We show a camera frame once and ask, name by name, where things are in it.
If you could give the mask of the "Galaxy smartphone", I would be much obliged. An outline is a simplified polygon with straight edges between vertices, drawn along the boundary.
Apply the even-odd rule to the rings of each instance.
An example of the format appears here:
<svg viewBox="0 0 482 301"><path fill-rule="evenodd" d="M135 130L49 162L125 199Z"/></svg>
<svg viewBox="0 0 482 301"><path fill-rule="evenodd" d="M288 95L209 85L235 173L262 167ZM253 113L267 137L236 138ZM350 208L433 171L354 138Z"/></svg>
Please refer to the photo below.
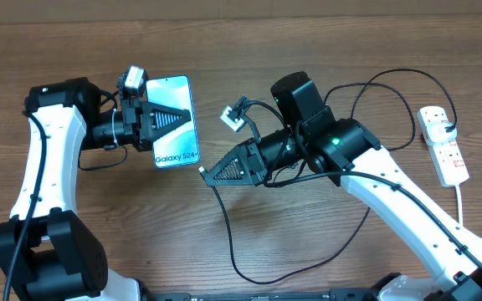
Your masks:
<svg viewBox="0 0 482 301"><path fill-rule="evenodd" d="M186 75L150 79L146 83L147 100L159 109L153 113L154 126L166 134L152 144L157 168L173 168L198 163L200 151L197 138L192 89Z"/></svg>

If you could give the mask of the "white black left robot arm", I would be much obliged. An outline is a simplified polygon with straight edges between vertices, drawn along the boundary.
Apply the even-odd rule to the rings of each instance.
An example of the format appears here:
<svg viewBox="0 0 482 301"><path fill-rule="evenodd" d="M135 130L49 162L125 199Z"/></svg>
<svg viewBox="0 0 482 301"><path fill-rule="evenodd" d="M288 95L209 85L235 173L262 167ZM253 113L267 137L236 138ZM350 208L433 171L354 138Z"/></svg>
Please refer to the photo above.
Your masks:
<svg viewBox="0 0 482 301"><path fill-rule="evenodd" d="M30 144L23 184L0 223L4 294L22 300L150 300L145 284L112 270L100 241L79 219L83 151L152 151L158 167L199 158L186 76L148 79L132 68L115 92L86 78L33 87L24 103Z"/></svg>

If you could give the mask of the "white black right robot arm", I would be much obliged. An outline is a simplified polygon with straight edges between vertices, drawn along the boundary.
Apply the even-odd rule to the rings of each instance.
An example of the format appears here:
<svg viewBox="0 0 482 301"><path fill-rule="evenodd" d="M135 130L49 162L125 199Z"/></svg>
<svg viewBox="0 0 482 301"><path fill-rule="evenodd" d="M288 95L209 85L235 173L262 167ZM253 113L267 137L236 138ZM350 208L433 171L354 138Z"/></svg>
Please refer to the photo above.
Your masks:
<svg viewBox="0 0 482 301"><path fill-rule="evenodd" d="M271 87L280 130L236 145L206 184L271 186L274 171L304 161L310 178L326 177L371 208L416 254L427 278L396 273L372 288L334 289L332 300L482 300L482 238L455 221L401 170L364 125L337 119L303 71Z"/></svg>

